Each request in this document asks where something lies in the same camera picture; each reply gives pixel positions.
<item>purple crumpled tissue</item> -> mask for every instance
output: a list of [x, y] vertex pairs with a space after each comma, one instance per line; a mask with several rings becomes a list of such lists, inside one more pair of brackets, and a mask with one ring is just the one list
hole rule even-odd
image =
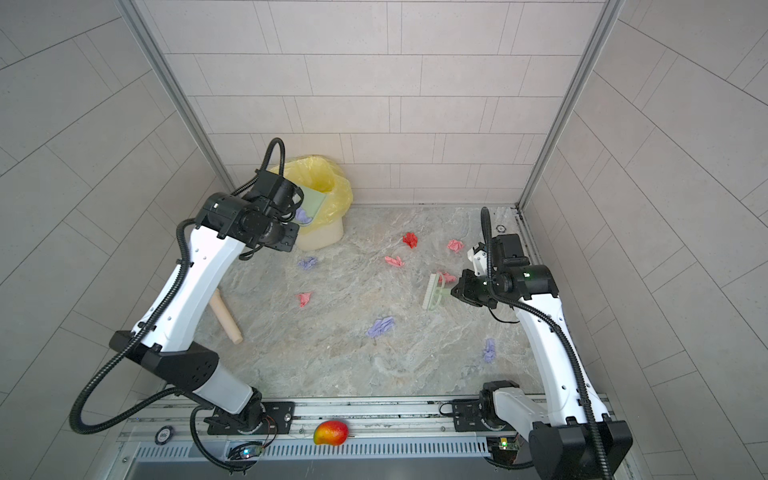
[[309, 223], [312, 223], [312, 220], [314, 220], [314, 218], [308, 217], [303, 208], [299, 207], [299, 209], [296, 210], [296, 221], [301, 225], [308, 225]]
[[381, 335], [384, 332], [387, 332], [389, 329], [391, 329], [394, 326], [395, 326], [394, 316], [388, 316], [383, 319], [378, 319], [373, 324], [373, 326], [368, 329], [368, 332], [366, 333], [366, 335], [371, 337], [372, 339], [375, 339], [377, 336]]
[[298, 265], [304, 270], [309, 270], [317, 263], [317, 257], [307, 257], [299, 260]]
[[493, 362], [493, 359], [496, 358], [496, 343], [493, 339], [486, 339], [485, 349], [482, 351], [482, 355], [485, 363]]

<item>metal corner post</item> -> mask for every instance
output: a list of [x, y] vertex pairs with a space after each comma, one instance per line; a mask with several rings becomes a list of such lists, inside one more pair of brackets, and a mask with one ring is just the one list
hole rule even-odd
[[136, 9], [134, 0], [115, 0], [115, 4], [123, 15], [123, 19], [128, 25], [128, 29], [131, 30], [131, 33], [139, 44], [144, 56], [147, 57], [152, 70], [157, 74], [157, 78], [160, 79], [160, 83], [163, 85], [163, 88], [165, 88], [171, 101], [176, 106], [176, 110], [179, 112], [181, 119], [187, 125], [192, 137], [200, 147], [203, 156], [208, 160], [208, 163], [227, 189], [229, 191], [234, 190], [235, 186], [233, 185], [227, 170], [221, 163], [221, 159], [214, 150], [214, 146], [211, 145], [210, 139], [192, 110], [187, 97], [182, 93], [181, 87], [174, 77], [173, 72], [171, 72], [168, 63], [165, 61], [163, 52], [160, 51], [157, 43], [155, 43], [152, 38], [152, 34], [149, 32], [149, 28], [147, 28], [146, 23], [144, 23], [144, 19]]
[[574, 76], [571, 79], [571, 84], [568, 85], [568, 90], [565, 92], [563, 101], [560, 104], [560, 109], [554, 117], [554, 122], [547, 133], [544, 146], [541, 148], [538, 159], [533, 166], [531, 176], [525, 184], [520, 200], [518, 200], [517, 208], [521, 213], [531, 199], [534, 187], [541, 177], [541, 172], [544, 171], [545, 165], [552, 156], [554, 147], [565, 129], [565, 123], [571, 115], [571, 112], [576, 105], [576, 101], [578, 100], [579, 95], [581, 95], [581, 91], [584, 90], [584, 86], [587, 84], [589, 74], [592, 72], [592, 68], [600, 56], [600, 51], [611, 33], [611, 29], [616, 23], [616, 19], [619, 16], [619, 11], [623, 4], [624, 0], [607, 0], [603, 6], [598, 22], [595, 24], [594, 30], [592, 31], [592, 36], [589, 38], [587, 47], [584, 49], [584, 54], [581, 56], [581, 60], [576, 68], [576, 73], [574, 73]]

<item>wooden rolling pin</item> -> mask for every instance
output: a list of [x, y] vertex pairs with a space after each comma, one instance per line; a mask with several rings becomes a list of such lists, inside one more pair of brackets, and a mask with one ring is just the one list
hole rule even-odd
[[221, 299], [221, 292], [219, 289], [214, 290], [214, 295], [210, 298], [208, 305], [210, 305], [210, 308], [216, 314], [216, 318], [219, 319], [219, 323], [221, 323], [221, 326], [224, 327], [224, 331], [227, 332], [227, 336], [230, 337], [232, 343], [237, 345], [238, 343], [242, 342], [243, 334], [240, 333], [240, 329], [237, 328], [235, 319], [232, 318], [232, 314], [230, 313], [229, 309], [226, 305], [224, 305], [224, 301]]

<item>gray stone floor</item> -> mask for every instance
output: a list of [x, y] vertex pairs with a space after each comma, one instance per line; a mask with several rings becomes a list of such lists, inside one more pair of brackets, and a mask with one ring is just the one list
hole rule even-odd
[[[492, 221], [516, 231], [509, 208], [493, 208]], [[340, 242], [315, 252], [263, 249], [235, 261], [220, 290], [244, 341], [232, 344], [210, 308], [195, 340], [267, 397], [473, 394], [498, 379], [543, 392], [522, 327], [453, 297], [432, 312], [421, 308], [430, 273], [458, 277], [471, 268], [466, 251], [482, 240], [479, 208], [352, 208], [344, 227]], [[413, 250], [402, 242], [406, 232], [419, 238]], [[465, 244], [460, 253], [446, 247], [454, 238]], [[308, 255], [318, 264], [301, 270], [296, 262]], [[400, 256], [405, 266], [390, 266], [384, 256]], [[313, 295], [300, 309], [302, 292]], [[506, 307], [497, 312], [514, 317]], [[368, 338], [385, 316], [395, 317], [394, 328]], [[482, 358], [487, 338], [496, 344], [491, 364]]]

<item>red crumpled paper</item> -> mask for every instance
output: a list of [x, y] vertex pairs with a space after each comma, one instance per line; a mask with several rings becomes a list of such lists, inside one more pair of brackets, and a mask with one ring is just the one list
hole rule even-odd
[[304, 308], [310, 302], [310, 297], [314, 292], [299, 293], [296, 298], [299, 299], [299, 307]]
[[388, 264], [392, 266], [403, 266], [405, 263], [400, 260], [400, 257], [392, 258], [392, 257], [384, 257], [384, 261], [386, 261]]
[[451, 274], [450, 274], [450, 273], [448, 273], [448, 272], [440, 272], [440, 271], [438, 270], [438, 273], [440, 273], [440, 274], [442, 275], [442, 277], [445, 279], [445, 282], [446, 282], [446, 283], [451, 283], [451, 282], [455, 282], [455, 281], [456, 281], [456, 277], [455, 277], [455, 276], [453, 276], [453, 275], [451, 275]]
[[459, 242], [458, 240], [451, 240], [450, 242], [448, 242], [448, 248], [458, 253], [459, 250], [464, 248], [464, 244]]
[[413, 248], [419, 242], [419, 238], [415, 234], [413, 234], [413, 232], [408, 232], [402, 238], [402, 242], [408, 245], [409, 247]]

